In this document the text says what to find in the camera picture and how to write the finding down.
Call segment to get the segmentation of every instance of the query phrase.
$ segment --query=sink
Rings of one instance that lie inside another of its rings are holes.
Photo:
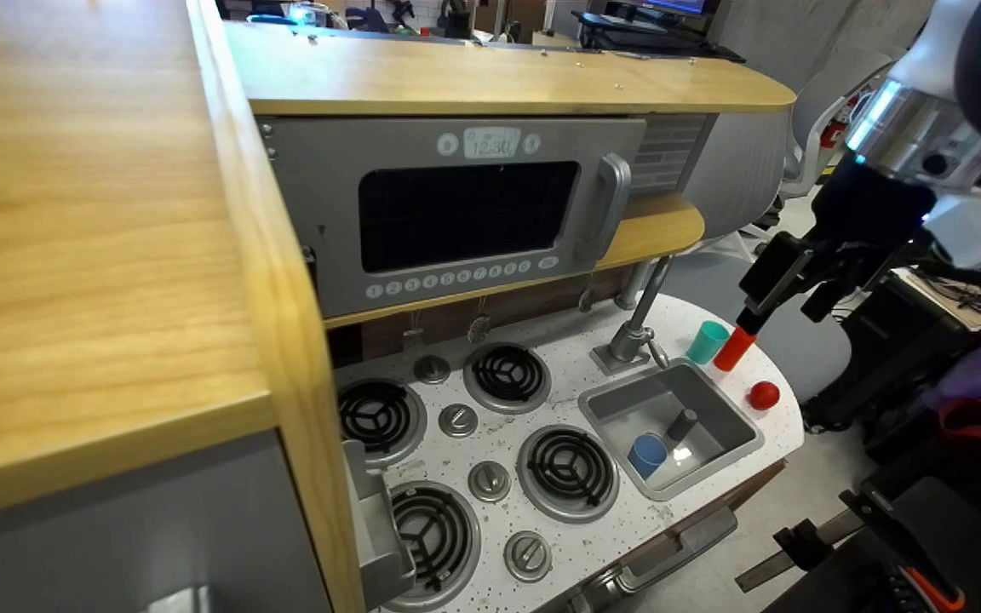
[[[584,396],[584,413],[609,455],[652,501],[669,501],[762,444],[753,417],[693,360],[670,360],[669,367],[593,387]],[[660,444],[660,466],[631,463],[640,435]]]

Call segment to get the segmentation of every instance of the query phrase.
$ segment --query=faucet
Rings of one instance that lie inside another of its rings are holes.
[[[643,328],[648,312],[659,300],[659,290],[665,287],[669,266],[670,266],[669,256],[653,263],[653,273],[652,273],[631,318],[612,333],[609,345],[593,346],[593,360],[600,364],[605,374],[618,374],[618,371],[643,364],[648,360],[643,346],[653,352],[659,364],[669,364],[669,356],[653,345],[653,330]]]

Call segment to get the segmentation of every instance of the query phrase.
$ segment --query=microwave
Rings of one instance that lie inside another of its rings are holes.
[[[326,316],[593,268],[631,195],[684,184],[710,116],[267,119]]]

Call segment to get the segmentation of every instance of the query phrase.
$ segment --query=black coil burner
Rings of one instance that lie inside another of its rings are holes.
[[[549,367],[526,346],[483,346],[465,367],[468,390],[497,413],[530,413],[551,390]]]
[[[480,535],[474,509],[439,484],[408,484],[393,493],[396,528],[415,559],[415,590],[393,600],[399,608],[434,608],[474,576]]]
[[[393,381],[360,381],[341,390],[341,426],[365,442],[368,463],[406,455],[427,427],[424,402]]]
[[[530,435],[519,463],[526,493],[551,518],[598,520],[618,501],[609,455],[580,427]]]

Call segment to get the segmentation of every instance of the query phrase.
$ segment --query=gray cabinet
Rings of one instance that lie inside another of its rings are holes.
[[[272,433],[0,513],[0,613],[142,613],[188,585],[215,613],[330,608]]]

